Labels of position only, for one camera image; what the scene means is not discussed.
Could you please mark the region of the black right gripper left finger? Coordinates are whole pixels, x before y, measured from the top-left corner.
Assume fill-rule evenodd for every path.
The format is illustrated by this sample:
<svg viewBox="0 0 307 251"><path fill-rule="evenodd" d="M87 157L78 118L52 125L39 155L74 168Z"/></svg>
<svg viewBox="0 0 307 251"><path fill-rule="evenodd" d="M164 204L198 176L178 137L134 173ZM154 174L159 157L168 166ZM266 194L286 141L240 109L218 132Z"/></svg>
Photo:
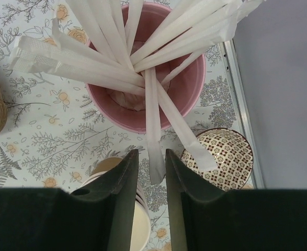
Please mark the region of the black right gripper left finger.
<svg viewBox="0 0 307 251"><path fill-rule="evenodd" d="M72 193L0 188L0 250L129 250L138 169L132 150Z"/></svg>

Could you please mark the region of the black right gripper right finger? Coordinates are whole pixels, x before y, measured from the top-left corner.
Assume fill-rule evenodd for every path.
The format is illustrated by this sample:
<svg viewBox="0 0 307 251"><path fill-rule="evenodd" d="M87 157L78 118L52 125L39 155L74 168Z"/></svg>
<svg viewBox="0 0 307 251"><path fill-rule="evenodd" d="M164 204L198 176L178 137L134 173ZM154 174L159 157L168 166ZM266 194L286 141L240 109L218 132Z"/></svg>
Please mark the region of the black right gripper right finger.
<svg viewBox="0 0 307 251"><path fill-rule="evenodd" d="M307 189L223 191L165 162L172 250L307 250Z"/></svg>

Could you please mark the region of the white paper straw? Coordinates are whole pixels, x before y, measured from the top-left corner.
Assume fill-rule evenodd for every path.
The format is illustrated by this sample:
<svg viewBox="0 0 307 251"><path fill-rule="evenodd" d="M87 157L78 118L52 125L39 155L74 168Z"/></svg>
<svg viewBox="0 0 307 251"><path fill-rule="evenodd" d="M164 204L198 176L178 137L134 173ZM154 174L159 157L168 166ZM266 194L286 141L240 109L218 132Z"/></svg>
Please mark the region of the white paper straw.
<svg viewBox="0 0 307 251"><path fill-rule="evenodd" d="M160 184L165 176L165 162L161 151L161 120L157 98L156 71L149 68L145 75L145 119L146 139L149 155L151 184Z"/></svg>

